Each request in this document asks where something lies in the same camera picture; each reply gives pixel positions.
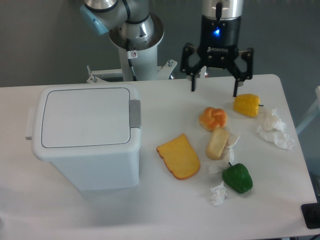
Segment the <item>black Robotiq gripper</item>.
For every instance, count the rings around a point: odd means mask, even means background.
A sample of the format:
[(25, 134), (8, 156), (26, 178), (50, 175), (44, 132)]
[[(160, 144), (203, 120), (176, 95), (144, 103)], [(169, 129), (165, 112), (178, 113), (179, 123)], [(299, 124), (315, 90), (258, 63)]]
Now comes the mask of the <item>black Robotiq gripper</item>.
[[(240, 16), (219, 21), (205, 15), (201, 17), (199, 47), (187, 42), (182, 48), (180, 61), (180, 71), (191, 77), (192, 92), (196, 90), (196, 75), (204, 66), (226, 69), (227, 61), (232, 63), (232, 75), (235, 78), (233, 97), (237, 96), (238, 87), (245, 80), (253, 78), (254, 49), (250, 47), (239, 51), (238, 48), (241, 20)], [(198, 54), (200, 59), (194, 66), (190, 66), (189, 58), (193, 54)], [(245, 71), (241, 71), (234, 62), (238, 56), (246, 63)]]

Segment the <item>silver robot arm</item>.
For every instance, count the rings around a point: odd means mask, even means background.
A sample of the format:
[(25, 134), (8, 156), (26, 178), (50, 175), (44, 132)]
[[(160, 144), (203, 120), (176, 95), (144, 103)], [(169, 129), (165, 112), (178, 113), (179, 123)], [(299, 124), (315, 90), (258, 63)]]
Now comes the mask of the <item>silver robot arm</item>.
[[(253, 77), (254, 50), (239, 50), (243, 1), (204, 0), (202, 2), (199, 46), (186, 43), (182, 49), (180, 71), (191, 78), (196, 89), (198, 73), (204, 67), (227, 69), (235, 78), (233, 96), (245, 80)], [(162, 21), (150, 12), (147, 0), (86, 0), (80, 13), (98, 35), (108, 34), (118, 47), (125, 81), (157, 77), (157, 57), (142, 60), (132, 53), (156, 49), (164, 36)]]

